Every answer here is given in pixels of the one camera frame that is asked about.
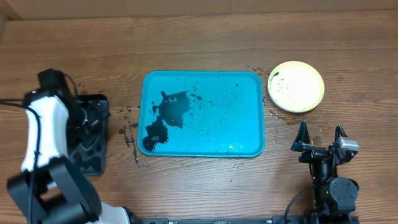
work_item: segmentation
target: wood grain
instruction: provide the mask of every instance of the wood grain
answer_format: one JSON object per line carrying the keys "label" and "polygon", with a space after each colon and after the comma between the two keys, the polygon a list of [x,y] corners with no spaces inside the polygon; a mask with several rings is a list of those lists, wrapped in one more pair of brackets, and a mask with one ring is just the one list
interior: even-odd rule
{"label": "wood grain", "polygon": [[[140,217],[283,214],[311,184],[308,166],[289,150],[299,123],[306,119],[311,139],[323,146],[342,124],[361,146],[349,164],[338,167],[340,176],[361,186],[354,214],[361,223],[397,223],[397,27],[397,11],[11,21],[0,45],[0,96],[22,97],[38,87],[37,72],[49,67],[71,75],[82,94],[105,94],[112,112],[106,169],[89,179],[103,201]],[[269,72],[288,60],[309,63],[325,82],[324,99],[309,113],[286,113],[267,97]],[[128,122],[124,116],[138,122],[142,81],[153,70],[258,74],[266,96],[264,152],[253,159],[138,152],[137,165],[118,131]],[[25,155],[27,118],[2,106],[0,127],[0,222],[24,223],[6,180],[18,173]],[[132,133],[136,138],[137,129]],[[311,201],[311,195],[301,198],[291,214],[311,208]]]}

